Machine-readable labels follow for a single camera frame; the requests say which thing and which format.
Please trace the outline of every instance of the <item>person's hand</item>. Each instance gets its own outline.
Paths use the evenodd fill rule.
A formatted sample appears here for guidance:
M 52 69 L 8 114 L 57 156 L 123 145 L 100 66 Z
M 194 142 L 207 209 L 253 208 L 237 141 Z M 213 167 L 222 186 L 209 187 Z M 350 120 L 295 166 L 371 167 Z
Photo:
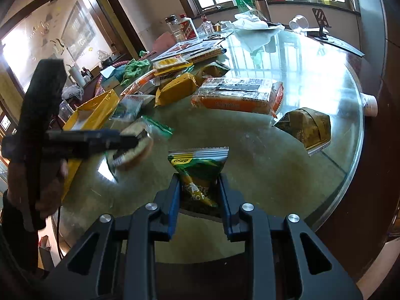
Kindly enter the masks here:
M 46 219 L 61 206 L 64 180 L 68 174 L 67 162 L 48 161 L 40 166 L 40 200 L 35 208 L 40 217 Z M 26 167 L 23 163 L 10 162 L 8 165 L 8 201 L 18 210 L 23 211 L 28 204 L 28 186 Z

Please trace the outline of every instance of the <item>metal bolt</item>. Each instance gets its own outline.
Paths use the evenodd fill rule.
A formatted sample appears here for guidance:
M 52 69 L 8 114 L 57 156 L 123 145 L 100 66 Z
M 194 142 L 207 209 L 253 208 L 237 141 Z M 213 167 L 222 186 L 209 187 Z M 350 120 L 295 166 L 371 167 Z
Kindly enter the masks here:
M 245 204 L 243 204 L 243 205 L 241 206 L 241 209 L 242 209 L 243 211 L 250 212 L 250 211 L 254 210 L 254 205 L 251 204 L 251 203 L 245 203 Z
M 100 222 L 101 223 L 107 223 L 111 221 L 111 215 L 110 214 L 103 214 L 100 216 Z
M 294 213 L 289 214 L 287 216 L 287 218 L 289 219 L 290 222 L 293 222 L 293 223 L 296 223 L 296 222 L 300 221 L 300 217 L 297 214 L 294 214 Z
M 149 211 L 154 211 L 154 210 L 156 210 L 158 207 L 159 207 L 159 206 L 157 205 L 157 203 L 147 203 L 147 204 L 145 205 L 146 210 L 149 210 Z

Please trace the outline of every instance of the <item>round glass table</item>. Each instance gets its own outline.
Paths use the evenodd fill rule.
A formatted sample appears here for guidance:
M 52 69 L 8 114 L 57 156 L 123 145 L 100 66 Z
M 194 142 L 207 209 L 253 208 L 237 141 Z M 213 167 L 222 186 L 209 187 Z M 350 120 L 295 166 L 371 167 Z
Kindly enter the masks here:
M 346 56 L 331 46 L 281 31 L 278 34 L 230 35 L 222 46 L 227 77 L 282 81 L 278 119 L 269 115 L 191 106 L 184 98 L 165 107 L 147 107 L 144 114 L 174 129 L 155 143 L 138 166 L 110 173 L 105 156 L 84 161 L 61 209 L 60 233 L 73 246 L 103 213 L 132 214 L 166 189 L 175 169 L 169 150 L 229 147 L 223 168 L 230 186 L 245 200 L 271 215 L 298 214 L 314 230 L 339 204 L 357 168 L 364 117 L 357 78 Z M 331 143 L 313 156 L 303 144 L 273 127 L 286 112 L 308 107 L 330 116 Z M 244 251 L 244 243 L 227 240 L 221 223 L 179 214 L 173 239 L 157 242 L 155 258 L 164 263 L 200 263 Z

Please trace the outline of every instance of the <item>scissors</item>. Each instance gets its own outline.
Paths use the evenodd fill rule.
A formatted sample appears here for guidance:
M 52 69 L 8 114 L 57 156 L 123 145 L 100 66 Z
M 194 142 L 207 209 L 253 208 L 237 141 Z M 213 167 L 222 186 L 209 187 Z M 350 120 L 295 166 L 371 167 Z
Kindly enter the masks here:
M 222 35 L 214 34 L 214 35 L 208 36 L 203 41 L 224 40 L 224 39 L 225 39 L 225 37 L 223 37 Z

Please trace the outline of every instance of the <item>cable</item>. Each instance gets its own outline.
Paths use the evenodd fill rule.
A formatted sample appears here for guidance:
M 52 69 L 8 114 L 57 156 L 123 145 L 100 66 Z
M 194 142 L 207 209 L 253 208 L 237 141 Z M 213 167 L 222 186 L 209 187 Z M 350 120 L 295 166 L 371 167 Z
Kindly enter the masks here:
M 59 258 L 62 260 L 64 258 L 61 249 L 60 249 L 60 216 L 61 216 L 61 206 L 58 208 L 58 214 L 57 214 L 57 232 L 56 232 L 56 239 L 57 239 L 57 250 L 58 250 L 58 255 Z

